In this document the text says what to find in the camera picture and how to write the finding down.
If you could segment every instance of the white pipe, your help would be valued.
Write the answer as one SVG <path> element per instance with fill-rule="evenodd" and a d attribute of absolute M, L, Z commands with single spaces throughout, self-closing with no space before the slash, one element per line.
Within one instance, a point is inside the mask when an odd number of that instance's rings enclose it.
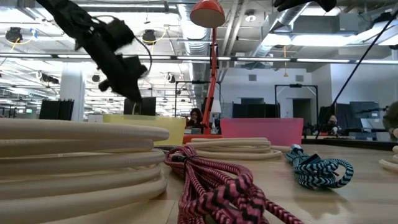
<path fill-rule="evenodd" d="M 242 19 L 243 19 L 244 13 L 246 12 L 246 6 L 248 5 L 248 3 L 249 3 L 249 0 L 244 0 L 242 3 L 241 12 L 238 17 L 238 22 L 236 23 L 234 32 L 232 33 L 231 42 L 229 43 L 228 50 L 226 52 L 227 56 L 231 54 L 232 48 L 234 47 L 235 39 L 236 39 L 236 36 L 238 35 L 239 28 L 241 27 Z"/>
<path fill-rule="evenodd" d="M 233 1 L 233 5 L 231 8 L 231 13 L 229 14 L 230 17 L 229 17 L 228 25 L 226 27 L 225 37 L 224 37 L 223 45 L 221 47 L 220 55 L 224 55 L 224 53 L 225 53 L 226 44 L 228 43 L 229 35 L 231 34 L 232 25 L 234 24 L 234 21 L 235 21 L 236 10 L 238 9 L 238 2 L 239 2 L 239 0 L 237 2 Z"/>

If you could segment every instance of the braided cord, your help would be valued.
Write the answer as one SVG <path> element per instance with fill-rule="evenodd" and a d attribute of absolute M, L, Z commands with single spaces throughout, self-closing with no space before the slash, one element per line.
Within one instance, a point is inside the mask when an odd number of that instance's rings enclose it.
<path fill-rule="evenodd" d="M 303 153 L 298 145 L 293 145 L 285 158 L 293 163 L 293 171 L 300 185 L 311 189 L 317 187 L 340 188 L 347 185 L 354 175 L 351 164 L 341 159 L 320 159 L 316 154 Z M 346 169 L 344 176 L 336 181 L 335 171 L 338 166 Z"/>
<path fill-rule="evenodd" d="M 250 170 L 243 166 L 201 159 L 190 146 L 170 150 L 165 163 L 185 177 L 184 192 L 178 203 L 178 224 L 205 223 L 205 215 L 211 215 L 217 223 L 268 224 L 262 216 L 264 210 L 284 223 L 302 223 L 268 200 L 253 184 Z"/>

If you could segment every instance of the wooden table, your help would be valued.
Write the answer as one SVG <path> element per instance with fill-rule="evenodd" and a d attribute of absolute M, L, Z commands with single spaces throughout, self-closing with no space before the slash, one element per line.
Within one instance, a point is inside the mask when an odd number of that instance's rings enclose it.
<path fill-rule="evenodd" d="M 345 187 L 334 190 L 305 189 L 294 180 L 291 165 L 284 158 L 273 161 L 243 162 L 252 170 L 254 180 L 270 200 L 286 208 L 304 223 L 398 223 L 398 174 L 384 170 L 379 160 L 391 158 L 393 153 L 370 149 L 335 146 L 303 146 L 307 154 L 318 153 L 322 158 L 339 158 L 354 167 L 354 179 Z M 127 205 L 83 217 L 53 223 L 177 223 L 178 200 L 183 181 L 164 166 L 169 178 L 167 191 L 148 201 Z M 266 212 L 270 223 L 282 223 Z"/>

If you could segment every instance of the orange lamp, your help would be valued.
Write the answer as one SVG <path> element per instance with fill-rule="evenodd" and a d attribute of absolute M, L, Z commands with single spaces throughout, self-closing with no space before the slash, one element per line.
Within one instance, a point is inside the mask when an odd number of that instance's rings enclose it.
<path fill-rule="evenodd" d="M 193 7 L 190 19 L 198 26 L 215 28 L 224 24 L 225 15 L 217 0 L 201 0 Z"/>

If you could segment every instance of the ceiling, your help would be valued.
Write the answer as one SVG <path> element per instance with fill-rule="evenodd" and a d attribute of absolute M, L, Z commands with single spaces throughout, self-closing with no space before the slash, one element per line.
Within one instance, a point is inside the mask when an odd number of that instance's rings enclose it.
<path fill-rule="evenodd" d="M 230 10 L 234 2 L 238 0 L 220 0 L 220 3 L 227 16 L 226 23 L 217 29 L 218 45 L 222 45 L 225 39 L 227 23 L 234 19 L 236 26 L 239 13 L 231 16 Z M 14 0 L 6 1 L 8 7 L 0 7 L 0 52 L 2 53 L 28 53 L 28 54 L 86 54 L 83 49 L 74 51 L 75 43 L 69 38 L 54 22 L 53 17 L 42 7 L 33 7 L 34 10 L 18 7 L 10 7 L 14 4 Z M 152 4 L 163 4 L 163 1 L 117 1 L 123 3 L 119 5 L 109 5 L 115 1 L 75 1 L 80 5 L 95 4 L 96 11 L 90 11 L 92 16 L 114 16 L 121 20 L 133 30 L 136 36 L 142 37 L 145 30 L 155 30 L 157 43 L 149 50 L 153 55 L 185 55 L 187 53 L 187 39 L 184 37 L 182 30 L 182 20 L 178 14 L 150 12 L 149 7 Z M 180 3 L 194 3 L 193 0 L 174 0 L 168 1 L 171 9 Z M 388 7 L 396 1 L 338 1 L 338 6 L 332 11 L 325 13 L 316 5 L 306 8 L 302 16 L 335 16 L 341 13 L 359 13 L 375 11 L 380 8 Z M 128 7 L 122 7 L 125 4 L 135 4 L 142 6 L 143 12 L 129 12 Z M 239 52 L 251 52 L 262 42 L 261 27 L 267 15 L 275 13 L 275 9 L 271 7 L 272 1 L 252 1 L 249 0 L 246 9 L 253 9 L 256 19 L 248 22 L 242 20 L 234 42 L 231 54 Z M 101 17 L 101 20 L 109 22 L 111 17 Z M 10 27 L 22 28 L 21 33 L 23 40 L 21 43 L 14 45 L 5 38 L 5 33 Z M 32 37 L 31 30 L 35 30 L 37 37 Z M 283 48 L 273 47 L 270 51 L 274 57 L 304 57 L 304 58 L 340 58 L 347 57 L 359 58 L 364 52 L 363 47 L 349 47 L 349 50 L 342 50 L 347 47 L 311 47 L 288 45 Z M 146 50 L 137 43 L 125 46 L 119 50 L 122 54 L 147 54 Z M 384 58 L 389 53 L 388 46 L 377 46 L 372 51 L 370 58 Z M 92 80 L 93 75 L 99 75 L 101 80 L 105 79 L 100 71 L 97 71 L 93 62 L 80 63 L 83 73 L 86 76 L 86 114 L 90 113 L 120 113 L 123 111 L 124 98 L 110 91 L 100 92 L 97 90 L 98 83 Z M 46 75 L 50 75 L 62 81 L 62 61 L 40 61 L 40 60 L 24 60 L 20 58 L 0 58 L 0 104 L 32 104 L 39 105 L 38 102 L 42 98 L 58 98 L 60 85 L 48 84 L 40 81 L 38 71 Z M 271 69 L 278 70 L 284 66 L 284 63 L 274 63 Z M 289 68 L 306 68 L 307 71 L 319 67 L 319 64 L 310 63 L 288 63 Z M 143 96 L 156 96 L 157 110 L 165 116 L 174 115 L 174 93 L 175 84 L 170 83 L 168 75 L 173 75 L 177 81 L 191 81 L 189 63 L 154 63 L 150 74 L 139 81 L 141 93 Z M 7 86 L 15 85 L 18 88 L 9 88 Z M 180 83 L 178 89 L 181 93 L 177 100 L 177 113 L 188 114 L 205 95 L 206 88 L 204 85 L 192 87 L 190 83 Z"/>

